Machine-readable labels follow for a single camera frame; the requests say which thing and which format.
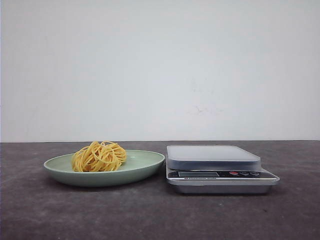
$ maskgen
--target green plate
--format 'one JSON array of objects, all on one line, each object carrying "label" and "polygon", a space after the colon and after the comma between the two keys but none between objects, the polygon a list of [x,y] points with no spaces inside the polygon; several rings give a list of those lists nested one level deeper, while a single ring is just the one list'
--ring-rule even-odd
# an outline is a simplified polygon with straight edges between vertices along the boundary
[{"label": "green plate", "polygon": [[143,150],[126,150],[126,162],[117,171],[75,172],[71,167],[73,154],[47,160],[43,166],[51,177],[60,183],[80,187],[104,187],[128,184],[156,173],[165,156]]}]

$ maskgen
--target cooked spaghetti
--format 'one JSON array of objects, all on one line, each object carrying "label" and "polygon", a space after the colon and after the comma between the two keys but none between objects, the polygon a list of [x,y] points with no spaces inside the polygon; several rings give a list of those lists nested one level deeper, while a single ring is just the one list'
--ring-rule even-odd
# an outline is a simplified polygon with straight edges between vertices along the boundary
[{"label": "cooked spaghetti", "polygon": [[116,171],[126,159],[126,151],[117,143],[93,141],[72,156],[71,165],[75,172],[107,172]]}]

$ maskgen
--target scale control panel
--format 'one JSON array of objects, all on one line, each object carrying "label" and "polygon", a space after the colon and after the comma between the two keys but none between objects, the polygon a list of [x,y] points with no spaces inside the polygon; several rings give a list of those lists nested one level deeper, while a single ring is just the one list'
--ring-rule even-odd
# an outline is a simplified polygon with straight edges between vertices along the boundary
[{"label": "scale control panel", "polygon": [[276,180],[277,178],[263,171],[172,171],[168,179],[179,181],[251,181],[251,180]]}]

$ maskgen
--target white wall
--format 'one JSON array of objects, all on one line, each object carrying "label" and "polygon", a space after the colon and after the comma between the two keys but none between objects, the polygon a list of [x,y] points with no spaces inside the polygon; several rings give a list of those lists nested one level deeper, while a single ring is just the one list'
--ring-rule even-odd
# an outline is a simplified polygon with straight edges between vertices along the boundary
[{"label": "white wall", "polygon": [[320,140],[319,0],[3,0],[3,142]]}]

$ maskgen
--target gray countertop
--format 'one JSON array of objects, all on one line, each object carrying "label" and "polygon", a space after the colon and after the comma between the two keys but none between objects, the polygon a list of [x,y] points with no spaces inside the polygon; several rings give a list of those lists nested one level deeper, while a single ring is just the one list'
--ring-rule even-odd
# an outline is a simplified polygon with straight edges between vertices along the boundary
[{"label": "gray countertop", "polygon": [[235,145],[281,178],[265,195],[178,194],[164,166],[139,182],[85,188],[49,177],[43,163],[84,142],[1,144],[1,239],[320,239],[320,141],[126,141],[166,154],[172,144]]}]

